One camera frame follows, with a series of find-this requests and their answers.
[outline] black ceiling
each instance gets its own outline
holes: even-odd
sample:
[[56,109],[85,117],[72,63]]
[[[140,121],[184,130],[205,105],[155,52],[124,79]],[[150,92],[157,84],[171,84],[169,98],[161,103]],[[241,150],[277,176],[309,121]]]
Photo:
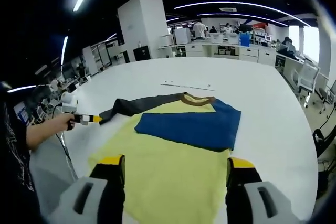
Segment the black ceiling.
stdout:
[[[128,0],[84,0],[78,12],[76,0],[6,0],[6,30],[9,38],[10,73],[1,77],[13,86],[36,84],[34,72],[52,59],[60,58],[63,39],[69,36],[65,61],[79,56],[85,46],[121,34],[117,9]],[[233,4],[209,4],[174,9],[179,5],[208,1],[250,2],[280,9],[290,14],[315,13],[311,0],[163,0],[168,16],[197,18],[197,14],[219,13],[219,7],[236,7],[241,14],[277,19],[285,15],[260,7]],[[18,73],[26,78],[18,79]]]

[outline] yellow t-shirt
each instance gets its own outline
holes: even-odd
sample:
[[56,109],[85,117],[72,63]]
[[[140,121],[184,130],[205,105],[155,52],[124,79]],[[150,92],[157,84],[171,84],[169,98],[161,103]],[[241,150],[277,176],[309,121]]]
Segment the yellow t-shirt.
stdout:
[[[176,101],[146,112],[214,111],[210,104]],[[139,223],[212,223],[226,194],[229,150],[217,153],[138,134],[134,128],[140,117],[134,115],[91,155],[91,168],[104,157],[125,155],[124,209]]]

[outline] sleeve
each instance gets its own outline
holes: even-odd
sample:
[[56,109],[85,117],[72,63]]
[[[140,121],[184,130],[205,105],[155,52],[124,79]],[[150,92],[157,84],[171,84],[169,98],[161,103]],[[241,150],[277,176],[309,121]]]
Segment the sleeve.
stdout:
[[8,115],[9,115],[9,119],[10,119],[10,124],[12,127],[12,130],[15,133],[16,139],[18,141],[18,144],[20,146],[20,148],[23,148],[24,150],[28,150],[28,146],[27,146],[27,126],[25,124],[23,124],[23,122],[21,122],[15,112],[14,109],[12,108],[8,108]]
[[152,108],[156,108],[163,104],[178,101],[179,99],[181,99],[182,95],[182,93],[157,95],[155,97],[145,97],[133,101],[116,99],[113,108],[99,114],[99,116],[102,118],[99,124],[109,122],[117,113],[127,116],[133,116],[135,114],[140,114]]

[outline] black cable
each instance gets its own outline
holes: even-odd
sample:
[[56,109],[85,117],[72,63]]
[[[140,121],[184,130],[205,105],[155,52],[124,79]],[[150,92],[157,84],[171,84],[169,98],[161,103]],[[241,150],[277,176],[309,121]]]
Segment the black cable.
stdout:
[[322,127],[328,122],[330,116],[332,115],[332,113],[334,112],[335,109],[336,109],[336,103],[335,103],[334,107],[332,108],[332,111],[331,111],[329,117],[328,117],[327,120],[321,125],[321,127],[320,127],[319,129],[322,129]]
[[51,115],[51,118],[54,118],[54,112],[55,112],[55,110],[56,110],[56,107],[58,107],[58,106],[62,106],[62,103],[60,102],[60,103],[58,103],[58,104],[54,107],[54,109],[53,109],[53,114]]
[[[51,118],[54,118],[54,113],[55,113],[56,107],[58,107],[58,106],[62,106],[62,103],[58,103],[58,104],[54,107],[54,109],[53,109],[53,114],[51,115]],[[62,146],[62,148],[63,148],[63,150],[64,150],[65,155],[66,155],[66,156],[68,157],[68,159],[71,161],[71,158],[70,158],[70,156],[69,156],[67,150],[66,150],[65,147],[63,146],[62,140],[59,138],[59,136],[58,136],[57,134],[55,134],[55,135],[57,136],[59,142],[61,143],[61,146]]]
[[68,157],[68,159],[70,159],[70,161],[71,161],[71,158],[70,158],[70,156],[69,156],[67,150],[66,150],[65,147],[63,146],[62,140],[59,138],[59,136],[58,136],[57,134],[55,134],[55,135],[57,136],[59,142],[61,143],[61,146],[62,146],[62,148],[63,148],[63,150],[64,150],[65,155],[66,155],[66,156]]

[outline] white table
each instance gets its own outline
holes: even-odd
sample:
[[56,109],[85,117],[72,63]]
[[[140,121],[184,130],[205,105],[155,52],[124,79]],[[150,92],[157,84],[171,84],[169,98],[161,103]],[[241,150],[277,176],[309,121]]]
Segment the white table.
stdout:
[[[215,91],[159,85],[164,80],[197,80],[211,84]],[[309,218],[318,184],[314,142],[299,102],[275,68],[205,57],[132,62],[112,67],[79,87],[77,111],[99,114],[112,108],[116,98],[133,100],[184,91],[199,97],[215,96],[242,111],[232,156],[252,162],[263,181],[272,182],[290,199],[298,218]],[[79,177],[89,172],[89,155],[127,119],[117,115],[103,126],[77,125],[65,133]],[[227,223],[224,207],[216,223]]]
[[[302,59],[294,60],[293,58],[290,58],[288,56],[279,54],[278,52],[276,52],[276,50],[274,48],[269,48],[269,47],[254,45],[254,44],[251,44],[249,47],[246,47],[246,46],[237,45],[237,44],[230,44],[228,42],[223,42],[221,44],[215,44],[215,43],[211,43],[210,39],[199,40],[199,41],[196,40],[196,41],[193,41],[189,44],[170,45],[170,46],[166,46],[166,47],[159,47],[158,50],[162,51],[164,56],[168,55],[169,57],[173,57],[172,52],[171,52],[172,48],[183,47],[183,46],[196,46],[196,45],[203,46],[203,47],[207,48],[204,52],[205,57],[213,57],[214,56],[214,54],[212,52],[214,46],[230,46],[230,47],[237,47],[237,48],[244,48],[244,49],[255,49],[255,50],[259,50],[259,54],[262,51],[272,52],[272,53],[276,54],[276,56],[281,56],[285,59],[286,64],[285,64],[285,69],[284,69],[283,75],[285,76],[285,78],[288,80],[288,82],[293,87],[295,85],[294,85],[293,81],[291,80],[291,72],[293,71],[293,69],[296,69],[297,71],[299,71],[302,68],[302,65],[304,63],[304,60],[302,60]],[[223,56],[224,58],[232,57],[230,55],[221,55],[221,56]],[[329,80],[328,77],[325,76],[322,73],[319,73],[318,78],[319,78],[318,79],[318,83],[319,83],[318,88],[319,87],[325,88],[326,85],[327,85],[327,81]]]

